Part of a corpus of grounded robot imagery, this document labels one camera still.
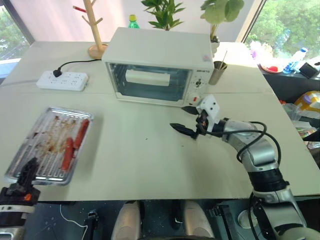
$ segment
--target wooden coat rack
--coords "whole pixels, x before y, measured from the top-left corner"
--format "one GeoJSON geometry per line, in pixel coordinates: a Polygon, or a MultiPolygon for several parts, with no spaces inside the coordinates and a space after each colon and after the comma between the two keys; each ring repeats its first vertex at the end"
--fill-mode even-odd
{"type": "Polygon", "coordinates": [[[96,21],[95,13],[93,10],[93,5],[95,4],[96,0],[83,0],[85,9],[82,9],[77,6],[73,6],[74,9],[79,10],[81,12],[84,12],[87,14],[88,20],[85,18],[85,16],[82,15],[82,18],[85,20],[87,24],[90,25],[92,34],[94,37],[95,45],[92,45],[88,49],[88,54],[93,59],[101,59],[102,55],[104,54],[106,48],[108,47],[107,44],[102,44],[99,30],[98,30],[98,23],[100,23],[103,18],[100,17],[99,20],[96,21]]]}

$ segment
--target oven door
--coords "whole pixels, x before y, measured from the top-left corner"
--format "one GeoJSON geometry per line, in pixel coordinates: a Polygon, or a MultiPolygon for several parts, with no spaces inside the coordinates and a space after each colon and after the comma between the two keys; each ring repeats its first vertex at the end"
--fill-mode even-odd
{"type": "Polygon", "coordinates": [[[119,63],[109,63],[109,71],[117,93],[171,102],[183,101],[192,72],[187,69],[119,63]]]}

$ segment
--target oven handle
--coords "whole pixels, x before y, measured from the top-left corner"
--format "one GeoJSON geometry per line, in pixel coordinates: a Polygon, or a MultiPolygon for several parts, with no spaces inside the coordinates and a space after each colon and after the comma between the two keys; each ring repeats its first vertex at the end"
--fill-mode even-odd
{"type": "Polygon", "coordinates": [[[150,71],[127,70],[125,72],[125,79],[129,83],[167,87],[170,83],[170,74],[150,71]]]}

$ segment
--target tree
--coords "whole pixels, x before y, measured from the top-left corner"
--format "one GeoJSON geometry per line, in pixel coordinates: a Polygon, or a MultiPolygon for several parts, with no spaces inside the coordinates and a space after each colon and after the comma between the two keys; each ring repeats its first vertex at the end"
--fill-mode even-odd
{"type": "Polygon", "coordinates": [[[267,0],[246,43],[268,43],[273,49],[293,55],[306,47],[306,58],[320,54],[320,1],[267,0]]]}
{"type": "Polygon", "coordinates": [[[0,60],[21,58],[29,46],[5,7],[0,7],[0,60]]]}

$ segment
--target metal baking tray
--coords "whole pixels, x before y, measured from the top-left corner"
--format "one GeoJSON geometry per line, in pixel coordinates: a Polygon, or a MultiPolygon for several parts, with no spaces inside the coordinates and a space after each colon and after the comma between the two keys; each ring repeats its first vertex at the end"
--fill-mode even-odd
{"type": "Polygon", "coordinates": [[[49,107],[36,121],[30,133],[19,148],[11,165],[5,173],[9,182],[16,182],[22,167],[36,157],[39,168],[35,185],[67,185],[75,171],[81,150],[91,128],[93,115],[88,112],[49,107]],[[68,171],[62,171],[66,138],[76,138],[83,120],[89,120],[89,126],[84,134],[78,150],[74,151],[68,171]]]}

